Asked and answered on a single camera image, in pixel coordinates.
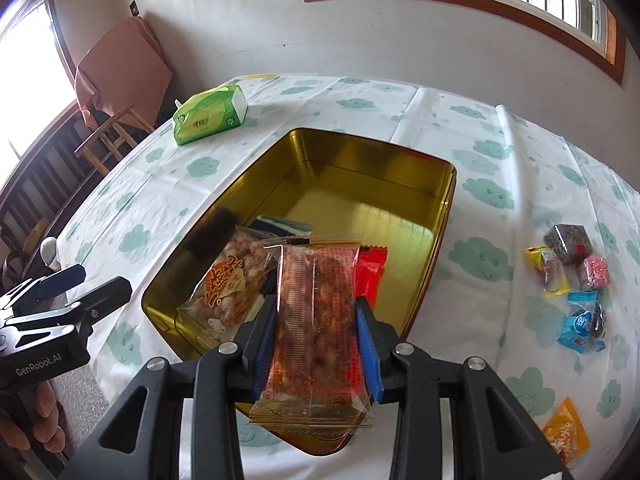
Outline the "left hand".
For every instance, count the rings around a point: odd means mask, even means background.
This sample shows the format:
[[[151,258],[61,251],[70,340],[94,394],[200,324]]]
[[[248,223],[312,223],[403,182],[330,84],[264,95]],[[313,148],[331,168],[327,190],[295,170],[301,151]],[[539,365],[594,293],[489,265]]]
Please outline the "left hand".
[[[32,435],[48,452],[61,453],[66,437],[60,426],[60,412],[50,382],[42,382],[36,388],[34,408],[37,419],[32,424]],[[1,417],[1,437],[10,448],[30,450],[27,434],[5,417]]]

